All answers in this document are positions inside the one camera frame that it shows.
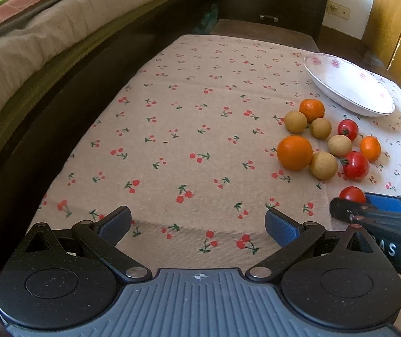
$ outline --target dark wooden bed frame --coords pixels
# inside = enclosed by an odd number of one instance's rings
[[[53,179],[90,125],[127,81],[179,36],[213,0],[170,0],[103,42],[27,115],[0,154],[0,270]]]

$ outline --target wall socket plate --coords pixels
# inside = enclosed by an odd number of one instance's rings
[[[327,1],[327,10],[329,14],[339,16],[343,19],[349,20],[350,18],[350,9],[338,3],[334,3],[333,1]]]

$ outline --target white plate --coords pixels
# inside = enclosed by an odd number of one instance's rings
[[[365,69],[323,53],[305,57],[303,63],[319,89],[346,109],[372,117],[394,112],[389,91]]]

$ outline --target metal screw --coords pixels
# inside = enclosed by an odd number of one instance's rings
[[[140,279],[147,275],[147,270],[144,267],[131,267],[125,274],[132,279]]]
[[[251,276],[253,276],[254,278],[264,279],[271,276],[272,271],[267,267],[258,266],[251,268],[249,274],[251,274]]]

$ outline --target orange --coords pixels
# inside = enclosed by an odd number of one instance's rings
[[[369,162],[375,162],[382,153],[382,147],[377,138],[372,136],[364,137],[359,144],[359,150]]]
[[[309,141],[301,136],[284,138],[277,146],[277,157],[288,170],[299,171],[313,159],[313,149]]]
[[[323,103],[315,99],[302,100],[299,106],[299,111],[307,117],[307,121],[311,123],[313,120],[323,118],[325,107]]]

